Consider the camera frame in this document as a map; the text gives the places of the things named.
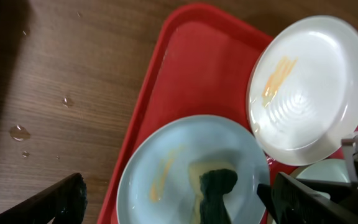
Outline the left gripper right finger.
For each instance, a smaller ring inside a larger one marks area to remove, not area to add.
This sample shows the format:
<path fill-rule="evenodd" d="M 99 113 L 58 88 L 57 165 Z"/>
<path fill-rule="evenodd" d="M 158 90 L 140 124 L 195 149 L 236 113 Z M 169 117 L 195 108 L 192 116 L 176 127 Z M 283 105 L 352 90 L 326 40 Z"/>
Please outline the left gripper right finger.
<path fill-rule="evenodd" d="M 276 223 L 358 224 L 358 188 L 350 183 L 295 179 L 279 172 L 257 195 Z"/>

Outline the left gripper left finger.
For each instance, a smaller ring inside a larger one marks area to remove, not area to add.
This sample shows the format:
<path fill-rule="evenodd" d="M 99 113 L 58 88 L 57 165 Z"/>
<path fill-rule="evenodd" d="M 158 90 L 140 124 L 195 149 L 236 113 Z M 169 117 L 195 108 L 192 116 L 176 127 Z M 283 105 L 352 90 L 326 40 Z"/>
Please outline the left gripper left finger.
<path fill-rule="evenodd" d="M 74 173 L 0 213 L 0 223 L 81 224 L 87 203 L 84 179 L 81 174 Z"/>

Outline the green and yellow sponge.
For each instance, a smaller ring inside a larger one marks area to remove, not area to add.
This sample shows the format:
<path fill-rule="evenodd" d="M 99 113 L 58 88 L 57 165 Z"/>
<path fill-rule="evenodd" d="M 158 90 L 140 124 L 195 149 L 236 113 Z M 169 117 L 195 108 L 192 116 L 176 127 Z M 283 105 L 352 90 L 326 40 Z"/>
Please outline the green and yellow sponge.
<path fill-rule="evenodd" d="M 224 161 L 193 162 L 189 165 L 188 176 L 195 193 L 191 223 L 230 223 L 224 196 L 237 183 L 234 166 Z"/>

